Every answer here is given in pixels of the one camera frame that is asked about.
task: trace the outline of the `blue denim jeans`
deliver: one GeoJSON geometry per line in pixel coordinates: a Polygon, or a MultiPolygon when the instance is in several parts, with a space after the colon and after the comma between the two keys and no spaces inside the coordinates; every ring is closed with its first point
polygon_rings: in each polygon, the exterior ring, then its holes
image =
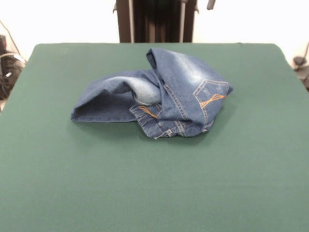
{"type": "Polygon", "coordinates": [[[138,121],[148,137],[191,137],[209,131],[233,90],[193,56],[150,49],[151,70],[118,72],[91,82],[78,100],[75,122],[138,121]]]}

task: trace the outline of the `white wall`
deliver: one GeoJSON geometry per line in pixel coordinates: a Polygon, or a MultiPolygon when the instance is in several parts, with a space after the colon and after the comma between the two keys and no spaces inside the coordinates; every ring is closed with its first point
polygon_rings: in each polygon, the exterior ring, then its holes
{"type": "Polygon", "coordinates": [[[3,0],[1,8],[7,10],[1,11],[0,19],[28,59],[40,43],[118,43],[114,4],[115,0],[3,0]]]}
{"type": "Polygon", "coordinates": [[[308,0],[198,0],[195,43],[274,43],[291,64],[309,41],[308,0]]]}
{"type": "MultiPolygon", "coordinates": [[[[303,55],[309,40],[308,0],[198,0],[195,43],[275,43],[289,63],[303,55]]],[[[0,19],[25,58],[39,43],[118,43],[115,0],[5,0],[0,19]]]]}

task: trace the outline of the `orange stitching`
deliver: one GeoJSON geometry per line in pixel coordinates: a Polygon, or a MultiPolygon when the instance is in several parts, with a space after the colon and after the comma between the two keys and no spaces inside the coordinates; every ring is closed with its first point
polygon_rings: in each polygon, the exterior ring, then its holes
{"type": "Polygon", "coordinates": [[[219,99],[222,99],[222,98],[225,98],[226,95],[221,95],[221,94],[214,94],[208,101],[203,101],[201,102],[199,105],[201,107],[201,109],[205,108],[209,103],[215,101],[215,100],[219,100],[219,99]]]}
{"type": "Polygon", "coordinates": [[[158,118],[157,115],[154,115],[153,113],[151,113],[145,106],[139,106],[139,108],[145,113],[149,114],[151,117],[158,118]]]}

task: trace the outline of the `green felt surface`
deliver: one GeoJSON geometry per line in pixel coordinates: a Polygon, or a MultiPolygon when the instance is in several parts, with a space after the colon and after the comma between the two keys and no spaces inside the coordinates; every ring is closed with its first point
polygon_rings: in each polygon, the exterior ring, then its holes
{"type": "Polygon", "coordinates": [[[271,44],[41,44],[0,116],[1,232],[308,232],[309,95],[271,44]],[[82,90],[160,46],[235,90],[211,131],[71,122],[82,90]]]}

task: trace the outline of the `jeans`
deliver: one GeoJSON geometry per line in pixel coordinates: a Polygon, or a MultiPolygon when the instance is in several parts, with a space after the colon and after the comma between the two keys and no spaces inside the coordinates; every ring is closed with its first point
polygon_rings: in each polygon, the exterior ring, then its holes
{"type": "Polygon", "coordinates": [[[151,70],[114,73],[91,82],[78,100],[75,122],[137,121],[148,137],[192,137],[209,131],[233,90],[193,56],[150,49],[151,70]]]}

